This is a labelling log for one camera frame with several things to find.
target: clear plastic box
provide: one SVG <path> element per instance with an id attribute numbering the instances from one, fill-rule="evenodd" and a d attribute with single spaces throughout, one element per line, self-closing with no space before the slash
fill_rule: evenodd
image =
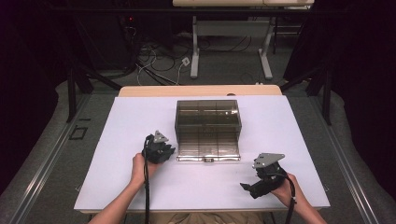
<path id="1" fill-rule="evenodd" d="M 178 101 L 178 161 L 239 161 L 242 124 L 236 100 Z"/>

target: power cord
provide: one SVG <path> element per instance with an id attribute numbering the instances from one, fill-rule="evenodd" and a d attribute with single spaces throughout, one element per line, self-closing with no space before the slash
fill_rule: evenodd
<path id="1" fill-rule="evenodd" d="M 145 212 L 145 224 L 149 224 L 149 162 L 148 162 L 148 143 L 152 135 L 146 137 L 145 144 L 143 145 L 143 156 L 145 158 L 145 190 L 146 190 L 146 212 Z"/>
<path id="2" fill-rule="evenodd" d="M 151 60 L 149 64 L 146 64 L 143 67 L 139 66 L 139 71 L 137 72 L 137 74 L 139 74 L 143 68 L 149 67 L 150 65 L 154 64 L 155 61 L 157 61 L 157 54 L 155 53 L 154 50 L 151 50 L 151 52 L 154 54 L 154 58 Z"/>
<path id="3" fill-rule="evenodd" d="M 178 68 L 178 70 L 177 70 L 177 82 L 176 82 L 176 85 L 177 86 L 179 86 L 179 84 L 178 84 L 178 81 L 179 81 L 179 79 L 180 79 L 180 69 L 181 69 L 181 66 L 187 66 L 187 65 L 189 65 L 190 64 L 190 59 L 188 58 L 188 57 L 185 57 L 183 60 L 181 60 L 182 61 L 182 64 L 180 65 L 180 67 Z"/>
<path id="4" fill-rule="evenodd" d="M 270 176 L 274 176 L 274 175 L 283 177 L 283 178 L 287 179 L 290 183 L 291 198 L 290 198 L 288 215 L 286 216 L 286 221 L 285 221 L 285 224 L 290 224 L 291 216 L 293 215 L 293 211 L 294 211 L 294 205 L 297 203 L 296 202 L 296 189 L 294 187 L 293 181 L 290 179 L 290 177 L 288 175 L 268 174 L 267 176 L 270 177 Z"/>
<path id="5" fill-rule="evenodd" d="M 170 83 L 172 83 L 172 84 L 176 83 L 176 82 L 172 81 L 171 79 L 169 79 L 167 77 L 163 77 L 161 75 L 153 73 L 152 71 L 147 69 L 147 67 L 144 67 L 144 65 L 141 62 L 137 62 L 136 65 L 138 67 L 142 67 L 143 71 L 145 71 L 152 79 L 154 79 L 154 81 L 156 81 L 158 84 L 160 84 L 162 86 L 167 86 Z M 137 82 L 139 83 L 140 86 L 142 86 L 142 84 L 139 81 L 139 74 L 137 74 Z"/>
<path id="6" fill-rule="evenodd" d="M 225 49 L 225 50 L 221 50 L 221 49 L 202 49 L 202 51 L 205 52 L 217 52 L 217 53 L 222 53 L 222 52 L 242 52 L 245 49 L 247 49 L 250 44 L 251 44 L 251 36 L 248 38 L 248 43 L 247 45 L 242 48 L 242 49 L 236 49 L 237 47 L 239 47 L 248 37 L 245 36 L 236 46 L 232 47 L 231 49 Z"/>

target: white table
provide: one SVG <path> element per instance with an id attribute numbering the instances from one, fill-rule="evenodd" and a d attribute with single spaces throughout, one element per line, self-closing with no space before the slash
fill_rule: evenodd
<path id="1" fill-rule="evenodd" d="M 304 7 L 311 6 L 314 0 L 173 0 L 174 7 Z M 263 37 L 259 56 L 266 79 L 272 79 L 267 52 L 274 30 L 272 18 L 266 21 L 198 21 L 192 17 L 192 60 L 191 78 L 198 77 L 199 35 Z"/>
<path id="2" fill-rule="evenodd" d="M 173 155 L 150 179 L 151 212 L 286 209 L 272 194 L 254 200 L 239 185 L 259 181 L 252 163 L 262 152 L 285 154 L 286 158 L 279 163 L 298 177 L 308 201 L 316 208 L 330 206 L 285 96 L 136 96 L 115 99 L 78 195 L 76 210 L 97 213 L 123 190 L 130 179 L 132 157 L 142 150 L 145 137 L 150 133 L 160 130 L 170 139 L 168 144 L 177 147 L 176 108 L 177 100 L 183 99 L 238 101 L 242 120 L 241 161 L 177 161 L 176 154 Z M 144 209 L 145 191 L 142 188 L 128 211 Z"/>

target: forearm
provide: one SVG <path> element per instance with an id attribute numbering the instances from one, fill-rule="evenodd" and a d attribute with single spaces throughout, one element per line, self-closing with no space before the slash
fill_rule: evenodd
<path id="1" fill-rule="evenodd" d="M 128 209 L 129 204 L 140 190 L 142 183 L 131 182 L 108 206 L 96 215 L 90 224 L 119 224 Z"/>
<path id="2" fill-rule="evenodd" d="M 309 202 L 298 202 L 294 205 L 294 211 L 307 223 L 326 223 L 318 210 L 316 210 Z"/>

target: desk leg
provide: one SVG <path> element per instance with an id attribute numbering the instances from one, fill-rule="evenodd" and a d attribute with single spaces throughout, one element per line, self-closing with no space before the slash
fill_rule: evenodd
<path id="1" fill-rule="evenodd" d="M 277 19 L 278 19 L 278 17 L 275 17 L 274 41 L 273 41 L 273 54 L 276 54 Z"/>
<path id="2" fill-rule="evenodd" d="M 270 41 L 271 41 L 271 36 L 274 30 L 274 25 L 273 25 L 273 19 L 270 18 L 269 23 L 268 23 L 268 28 L 267 28 L 267 35 L 264 39 L 264 45 L 262 49 L 259 49 L 259 56 L 262 61 L 262 71 L 264 72 L 265 79 L 272 79 L 272 72 L 270 68 L 270 64 L 268 63 L 267 59 L 267 52 L 268 48 L 270 46 Z"/>
<path id="3" fill-rule="evenodd" d="M 198 34 L 197 34 L 197 19 L 192 17 L 192 61 L 191 61 L 191 78 L 198 78 Z"/>

